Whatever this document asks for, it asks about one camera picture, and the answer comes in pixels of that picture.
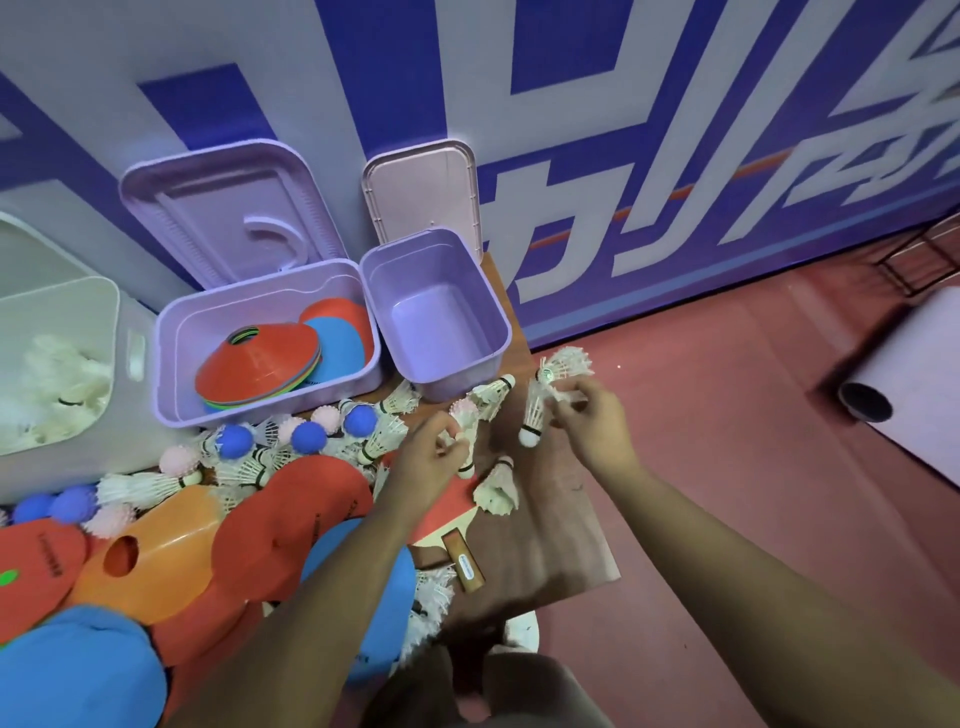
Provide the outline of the person's right hand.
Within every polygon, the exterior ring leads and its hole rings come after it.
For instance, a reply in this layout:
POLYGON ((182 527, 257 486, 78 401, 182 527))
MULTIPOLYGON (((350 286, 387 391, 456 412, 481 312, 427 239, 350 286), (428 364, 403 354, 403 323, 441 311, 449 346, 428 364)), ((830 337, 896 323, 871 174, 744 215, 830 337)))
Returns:
POLYGON ((623 488, 642 472, 626 411, 617 395, 592 375, 552 383, 548 423, 567 435, 574 455, 606 490, 623 488))

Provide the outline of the blue flat marker disc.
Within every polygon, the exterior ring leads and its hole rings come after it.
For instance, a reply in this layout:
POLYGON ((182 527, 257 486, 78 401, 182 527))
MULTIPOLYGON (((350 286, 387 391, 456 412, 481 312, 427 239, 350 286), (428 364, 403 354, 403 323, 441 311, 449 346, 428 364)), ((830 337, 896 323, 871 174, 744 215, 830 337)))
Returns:
POLYGON ((355 375, 367 363, 366 351, 356 327, 338 317, 305 321, 318 334, 320 357, 305 384, 326 384, 355 375))

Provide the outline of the orange disc cone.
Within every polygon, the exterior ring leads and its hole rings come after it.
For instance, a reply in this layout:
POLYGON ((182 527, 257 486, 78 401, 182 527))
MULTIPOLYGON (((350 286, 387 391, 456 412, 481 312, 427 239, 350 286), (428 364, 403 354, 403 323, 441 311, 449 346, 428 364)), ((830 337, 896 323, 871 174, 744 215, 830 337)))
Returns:
POLYGON ((102 607, 144 626, 173 618, 209 587, 213 542, 225 517, 215 488, 182 489, 90 556, 67 605, 102 607))

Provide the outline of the person's right forearm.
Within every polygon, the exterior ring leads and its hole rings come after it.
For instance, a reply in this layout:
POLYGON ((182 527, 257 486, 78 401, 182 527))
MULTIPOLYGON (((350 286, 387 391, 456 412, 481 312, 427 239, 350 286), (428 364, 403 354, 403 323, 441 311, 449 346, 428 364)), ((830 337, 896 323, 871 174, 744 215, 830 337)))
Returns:
POLYGON ((960 686, 635 458, 583 457, 771 728, 960 728, 960 686))

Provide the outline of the white plastic bin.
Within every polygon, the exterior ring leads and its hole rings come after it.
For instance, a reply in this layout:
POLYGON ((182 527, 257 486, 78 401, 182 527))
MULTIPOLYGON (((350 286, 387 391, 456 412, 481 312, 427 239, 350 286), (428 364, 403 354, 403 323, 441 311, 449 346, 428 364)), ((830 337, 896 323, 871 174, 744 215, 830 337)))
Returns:
POLYGON ((156 315, 20 219, 0 211, 0 377, 19 373, 33 339, 60 336, 111 366, 102 416, 77 436, 0 455, 0 504, 106 473, 154 465, 171 430, 150 412, 156 315))

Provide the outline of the person's left forearm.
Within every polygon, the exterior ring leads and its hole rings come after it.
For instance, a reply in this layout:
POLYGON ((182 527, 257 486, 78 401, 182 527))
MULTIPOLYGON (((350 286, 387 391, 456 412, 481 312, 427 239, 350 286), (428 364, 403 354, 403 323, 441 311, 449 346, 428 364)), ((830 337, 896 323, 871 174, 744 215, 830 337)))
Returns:
POLYGON ((327 728, 393 565, 450 477, 389 483, 376 504, 169 728, 327 728))

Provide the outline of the pile of white shuttlecocks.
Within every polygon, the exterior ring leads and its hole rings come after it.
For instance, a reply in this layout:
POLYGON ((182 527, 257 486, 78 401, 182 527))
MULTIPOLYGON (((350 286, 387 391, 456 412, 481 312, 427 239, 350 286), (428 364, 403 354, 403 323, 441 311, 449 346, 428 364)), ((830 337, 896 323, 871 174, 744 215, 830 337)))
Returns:
MULTIPOLYGON (((374 483, 377 461, 397 447, 396 443, 389 444, 385 438, 380 438, 379 432, 387 426, 397 426, 401 430, 397 439, 402 440, 406 433, 406 426, 401 416, 412 414, 419 407, 421 400, 422 395, 418 389, 410 381, 402 380, 390 394, 372 404, 377 409, 379 419, 376 431, 369 438, 365 440, 352 438, 341 427, 337 434, 328 436, 328 442, 323 451, 314 455, 327 455, 341 459, 358 469, 367 483, 374 483)), ((343 409, 354 403, 359 404, 360 401, 344 399, 335 406, 339 407, 342 415, 343 409)), ((184 479, 164 475, 160 473, 159 467, 156 470, 133 474, 105 475, 96 484, 99 507, 114 503, 130 504, 136 508, 137 514, 145 513, 186 487, 204 483, 206 473, 211 472, 213 486, 220 489, 220 497, 224 500, 226 507, 233 508, 247 496, 262 490, 271 476, 283 466, 308 456, 295 454, 290 444, 278 445, 278 425, 286 417, 289 416, 271 417, 258 426, 249 425, 254 432, 256 445, 249 455, 239 460, 219 459, 214 438, 222 426, 198 435, 186 445, 193 445, 199 449, 200 469, 184 479)))
POLYGON ((0 455, 71 439, 105 413, 113 390, 111 365, 66 338, 34 337, 19 372, 0 376, 0 455))
POLYGON ((415 572, 414 602, 396 666, 404 667, 433 645, 441 633, 455 595, 452 564, 415 572))

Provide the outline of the white rolled mat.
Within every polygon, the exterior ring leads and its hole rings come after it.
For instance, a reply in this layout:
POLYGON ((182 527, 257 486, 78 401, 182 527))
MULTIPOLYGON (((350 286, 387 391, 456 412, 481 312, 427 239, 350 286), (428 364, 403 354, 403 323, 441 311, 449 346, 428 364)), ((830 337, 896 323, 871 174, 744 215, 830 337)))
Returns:
POLYGON ((960 488, 960 286, 914 307, 839 386, 838 398, 960 488))

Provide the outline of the red flat marker disc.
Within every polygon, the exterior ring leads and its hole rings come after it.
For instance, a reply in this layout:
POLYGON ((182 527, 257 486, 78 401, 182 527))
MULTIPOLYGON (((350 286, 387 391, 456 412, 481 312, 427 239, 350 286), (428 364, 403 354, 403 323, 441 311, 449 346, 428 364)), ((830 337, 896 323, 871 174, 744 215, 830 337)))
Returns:
POLYGON ((315 318, 339 318, 351 324, 363 344, 365 364, 370 363, 375 352, 376 337, 365 305, 347 297, 326 297, 307 305, 298 315, 297 321, 306 323, 315 318))

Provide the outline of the blue disc cone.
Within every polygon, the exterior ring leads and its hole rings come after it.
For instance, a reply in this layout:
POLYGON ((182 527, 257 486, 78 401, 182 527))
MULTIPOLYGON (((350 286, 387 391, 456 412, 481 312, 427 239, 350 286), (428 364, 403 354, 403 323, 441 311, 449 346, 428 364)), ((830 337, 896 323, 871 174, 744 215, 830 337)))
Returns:
POLYGON ((0 648, 0 728, 157 728, 168 695, 146 630, 76 606, 0 648))
MULTIPOLYGON (((300 582, 305 583, 361 522, 360 517, 350 518, 319 536, 306 556, 300 582)), ((389 579, 347 674, 346 685, 360 685, 388 674, 400 661, 416 586, 417 570, 413 556, 409 547, 404 545, 393 562, 389 579)))

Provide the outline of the small purple plastic bin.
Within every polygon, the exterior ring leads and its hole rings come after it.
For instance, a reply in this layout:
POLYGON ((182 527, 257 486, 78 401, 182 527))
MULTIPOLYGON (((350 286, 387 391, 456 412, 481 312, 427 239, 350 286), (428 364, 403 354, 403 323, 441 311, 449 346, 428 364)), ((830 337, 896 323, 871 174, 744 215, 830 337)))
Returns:
POLYGON ((359 271, 396 370, 426 401, 458 399, 497 377, 512 326, 457 232, 435 226, 369 249, 359 271))

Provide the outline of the stack of coloured disc cones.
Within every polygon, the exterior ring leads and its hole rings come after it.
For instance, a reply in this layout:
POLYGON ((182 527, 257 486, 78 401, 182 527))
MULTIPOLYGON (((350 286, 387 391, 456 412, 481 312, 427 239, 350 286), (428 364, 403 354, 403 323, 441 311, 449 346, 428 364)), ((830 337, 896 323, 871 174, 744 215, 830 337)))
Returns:
POLYGON ((194 388, 210 407, 242 407, 295 389, 321 359, 320 337, 306 323, 249 324, 228 334, 199 365, 194 388))

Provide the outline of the white feather shuttlecock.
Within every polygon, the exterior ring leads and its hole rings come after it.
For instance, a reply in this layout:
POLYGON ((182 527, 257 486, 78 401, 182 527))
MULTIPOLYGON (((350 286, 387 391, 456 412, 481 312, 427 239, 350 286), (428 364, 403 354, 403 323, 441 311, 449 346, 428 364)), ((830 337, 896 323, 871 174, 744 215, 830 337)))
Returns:
POLYGON ((593 376, 593 360, 580 346, 563 346, 540 358, 534 380, 543 386, 581 376, 593 376))
POLYGON ((478 410, 480 421, 491 422, 503 407, 506 399, 516 387, 516 378, 506 373, 490 382, 472 388, 467 397, 478 410))
POLYGON ((448 414, 457 423, 459 431, 456 435, 451 435, 447 430, 440 431, 438 442, 444 447, 451 446, 455 441, 467 443, 468 449, 458 470, 458 476, 462 480, 470 480, 475 473, 474 448, 481 421, 479 407, 473 399, 465 396, 450 405, 448 414))
POLYGON ((546 403, 553 398, 554 394, 546 383, 536 378, 529 380, 523 418, 518 432, 518 442, 522 447, 533 449, 541 442, 548 424, 549 408, 546 403))
POLYGON ((492 468, 477 484, 472 497, 477 507, 493 516, 509 516, 518 510, 521 498, 515 481, 514 459, 507 454, 497 457, 492 468))

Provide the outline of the large purple plastic bin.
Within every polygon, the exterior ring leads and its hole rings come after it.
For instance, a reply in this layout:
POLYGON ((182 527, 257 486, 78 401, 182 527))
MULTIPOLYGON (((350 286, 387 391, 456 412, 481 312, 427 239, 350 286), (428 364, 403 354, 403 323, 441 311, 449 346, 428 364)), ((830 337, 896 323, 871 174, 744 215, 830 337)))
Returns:
POLYGON ((177 430, 259 424, 274 415, 297 414, 372 393, 387 379, 378 324, 366 307, 359 267, 346 258, 180 297, 159 313, 152 341, 152 412, 162 425, 177 430), (364 369, 242 407, 207 409, 194 386, 196 372, 229 334, 254 324, 293 322, 309 305, 328 298, 349 299, 367 314, 373 352, 364 369))

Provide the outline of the black metal rack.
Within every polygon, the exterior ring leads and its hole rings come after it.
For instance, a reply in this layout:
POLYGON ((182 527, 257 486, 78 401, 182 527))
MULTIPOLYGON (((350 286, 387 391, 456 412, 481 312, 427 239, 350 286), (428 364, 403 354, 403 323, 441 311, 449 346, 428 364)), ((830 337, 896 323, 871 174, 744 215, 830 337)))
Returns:
POLYGON ((960 278, 960 203, 912 231, 872 266, 907 300, 960 278))

